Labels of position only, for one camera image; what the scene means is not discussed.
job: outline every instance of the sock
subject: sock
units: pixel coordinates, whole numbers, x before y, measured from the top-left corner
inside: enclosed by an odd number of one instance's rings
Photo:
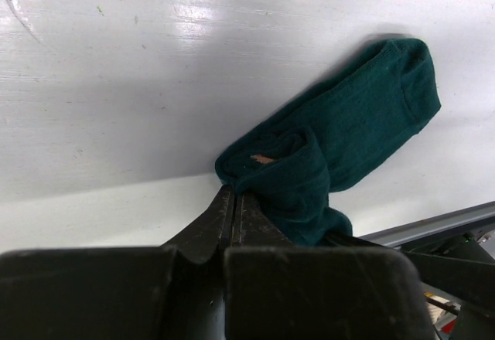
[[[234,142],[215,169],[235,192],[255,193],[294,243],[314,246],[327,230],[352,234],[329,192],[359,182],[439,108],[428,47],[380,41]]]

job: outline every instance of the black object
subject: black object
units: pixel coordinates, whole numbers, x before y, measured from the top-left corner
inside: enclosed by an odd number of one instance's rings
[[[293,246],[253,195],[225,186],[164,246],[1,255],[0,339],[433,338],[403,253],[327,242]],[[456,294],[490,315],[482,298]]]

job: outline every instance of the green cloth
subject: green cloth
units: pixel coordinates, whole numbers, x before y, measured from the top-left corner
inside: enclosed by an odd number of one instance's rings
[[[314,246],[327,230],[352,234],[348,218],[329,207],[329,192],[358,183],[439,109],[428,47],[418,39],[376,42],[233,143],[215,169],[236,193],[256,194],[294,243]]]

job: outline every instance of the folded fabric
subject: folded fabric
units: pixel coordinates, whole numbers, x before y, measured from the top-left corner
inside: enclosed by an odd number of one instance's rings
[[[376,42],[233,143],[215,169],[235,192],[256,194],[294,243],[314,246],[328,230],[352,234],[329,192],[358,183],[439,109],[428,47]]]

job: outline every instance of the white surface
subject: white surface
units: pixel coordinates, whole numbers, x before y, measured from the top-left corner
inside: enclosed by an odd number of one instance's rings
[[[494,6],[1,0],[0,250],[161,243],[224,147],[380,33],[428,43],[443,109],[332,205],[360,235],[490,201]]]

